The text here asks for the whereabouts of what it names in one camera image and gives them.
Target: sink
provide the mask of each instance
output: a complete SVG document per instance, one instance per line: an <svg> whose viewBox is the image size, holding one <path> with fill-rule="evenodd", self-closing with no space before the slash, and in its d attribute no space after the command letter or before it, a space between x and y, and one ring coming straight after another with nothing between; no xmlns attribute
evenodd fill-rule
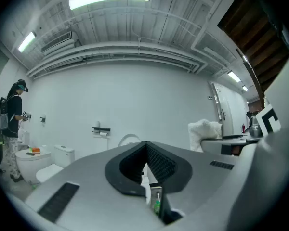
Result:
<svg viewBox="0 0 289 231"><path fill-rule="evenodd" d="M230 139L238 139L243 137L243 135L228 135L228 136L224 136L223 139L224 140L230 140Z"/></svg>

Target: toilet paper holder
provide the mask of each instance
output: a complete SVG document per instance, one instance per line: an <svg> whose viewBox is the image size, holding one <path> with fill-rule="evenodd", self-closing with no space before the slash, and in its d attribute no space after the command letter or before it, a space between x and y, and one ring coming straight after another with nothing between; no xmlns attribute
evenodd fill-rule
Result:
<svg viewBox="0 0 289 231"><path fill-rule="evenodd" d="M92 127L94 129L94 131L92 131L92 133L101 133L101 132L106 132L107 135L110 132L110 128L101 128L101 127Z"/></svg>

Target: toilet lid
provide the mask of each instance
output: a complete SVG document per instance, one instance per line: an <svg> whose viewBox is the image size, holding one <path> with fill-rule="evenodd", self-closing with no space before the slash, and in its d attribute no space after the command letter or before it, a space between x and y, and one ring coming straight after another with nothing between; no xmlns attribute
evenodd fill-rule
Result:
<svg viewBox="0 0 289 231"><path fill-rule="evenodd" d="M35 154L34 156L27 155L26 153L31 152L29 149L21 150L15 153L16 158L20 161L32 161L38 160L46 157L50 157L51 153L46 151L41 151L40 154Z"/></svg>
<svg viewBox="0 0 289 231"><path fill-rule="evenodd" d="M56 164L51 164L50 166L39 170L36 174L36 177L40 182L45 182L50 177L59 173L62 169L63 169L62 167L60 167Z"/></svg>

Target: backpack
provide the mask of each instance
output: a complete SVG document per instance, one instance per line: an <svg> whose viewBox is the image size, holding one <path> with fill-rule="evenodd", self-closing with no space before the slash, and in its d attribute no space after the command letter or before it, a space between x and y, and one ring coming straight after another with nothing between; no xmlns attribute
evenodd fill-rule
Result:
<svg viewBox="0 0 289 231"><path fill-rule="evenodd" d="M0 99L0 131L3 131L8 128L9 122L13 119L14 115L11 119L8 119L8 101L15 97L19 96L18 94L11 95L8 99L1 98Z"/></svg>

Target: white towel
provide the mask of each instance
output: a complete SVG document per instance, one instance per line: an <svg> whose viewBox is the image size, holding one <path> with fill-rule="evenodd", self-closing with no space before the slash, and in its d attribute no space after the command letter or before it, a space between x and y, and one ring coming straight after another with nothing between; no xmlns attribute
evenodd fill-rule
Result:
<svg viewBox="0 0 289 231"><path fill-rule="evenodd" d="M203 152L201 141L203 139L221 139L222 125L216 121L200 120L188 124L189 143L192 151Z"/></svg>

